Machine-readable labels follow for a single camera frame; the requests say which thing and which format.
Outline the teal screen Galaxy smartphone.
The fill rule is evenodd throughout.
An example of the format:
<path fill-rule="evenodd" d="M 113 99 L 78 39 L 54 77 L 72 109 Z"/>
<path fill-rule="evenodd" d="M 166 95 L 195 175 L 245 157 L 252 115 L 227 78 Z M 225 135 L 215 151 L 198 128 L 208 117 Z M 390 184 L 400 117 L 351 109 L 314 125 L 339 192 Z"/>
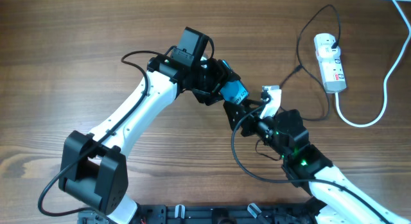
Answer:
<path fill-rule="evenodd" d="M 226 60 L 222 60 L 222 66 L 225 70 L 232 69 Z M 238 80 L 235 82 L 225 82 L 223 87 L 220 89 L 220 94 L 223 96 L 225 101 L 239 105 L 245 98 L 248 97 L 249 92 L 241 80 Z"/>

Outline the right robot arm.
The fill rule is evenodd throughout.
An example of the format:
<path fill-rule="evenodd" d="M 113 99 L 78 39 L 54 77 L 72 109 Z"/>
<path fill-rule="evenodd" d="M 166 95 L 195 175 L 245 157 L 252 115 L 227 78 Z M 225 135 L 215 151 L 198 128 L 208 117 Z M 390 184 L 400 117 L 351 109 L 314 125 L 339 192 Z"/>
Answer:
<path fill-rule="evenodd" d="M 223 104 L 232 131 L 245 137 L 257 135 L 283 160 L 284 183 L 303 188 L 325 206 L 316 214 L 318 222 L 333 213 L 350 223 L 408 223 L 361 191 L 314 144 L 298 110 L 263 116 L 268 103 L 247 100 L 244 105 Z"/>

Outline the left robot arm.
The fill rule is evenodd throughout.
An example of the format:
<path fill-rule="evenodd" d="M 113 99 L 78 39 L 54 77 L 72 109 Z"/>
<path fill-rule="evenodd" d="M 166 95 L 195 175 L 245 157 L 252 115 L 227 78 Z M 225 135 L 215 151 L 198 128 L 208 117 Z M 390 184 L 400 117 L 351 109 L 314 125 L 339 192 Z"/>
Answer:
<path fill-rule="evenodd" d="M 159 113 L 185 91 L 205 105 L 239 105 L 249 95 L 226 61 L 204 56 L 213 44 L 187 27 L 176 46 L 154 52 L 140 84 L 113 114 L 87 134 L 73 131 L 67 137 L 59 188 L 110 222 L 132 223 L 139 206 L 126 195 L 127 158 Z"/>

